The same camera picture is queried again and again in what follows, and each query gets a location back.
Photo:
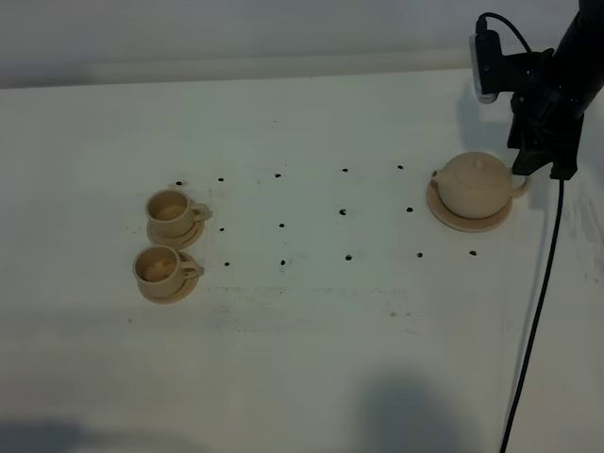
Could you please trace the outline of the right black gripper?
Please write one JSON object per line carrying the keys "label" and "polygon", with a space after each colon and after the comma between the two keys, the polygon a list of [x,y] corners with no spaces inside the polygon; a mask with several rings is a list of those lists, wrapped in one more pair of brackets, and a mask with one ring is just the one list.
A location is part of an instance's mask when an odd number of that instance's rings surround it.
{"label": "right black gripper", "polygon": [[585,51],[561,46],[542,53],[505,56],[491,66],[494,92],[512,92],[507,146],[518,154],[516,176],[531,176],[551,164],[552,178],[571,178],[583,124]]}

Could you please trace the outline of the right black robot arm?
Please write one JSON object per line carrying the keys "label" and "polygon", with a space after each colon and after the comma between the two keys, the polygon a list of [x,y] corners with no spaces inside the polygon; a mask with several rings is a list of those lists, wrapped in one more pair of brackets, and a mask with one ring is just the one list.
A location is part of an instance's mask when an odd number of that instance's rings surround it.
{"label": "right black robot arm", "polygon": [[504,56],[493,74],[495,91],[512,93],[512,172],[530,176],[549,164],[552,179],[571,179],[585,112],[603,88],[603,3],[580,1],[557,48]]}

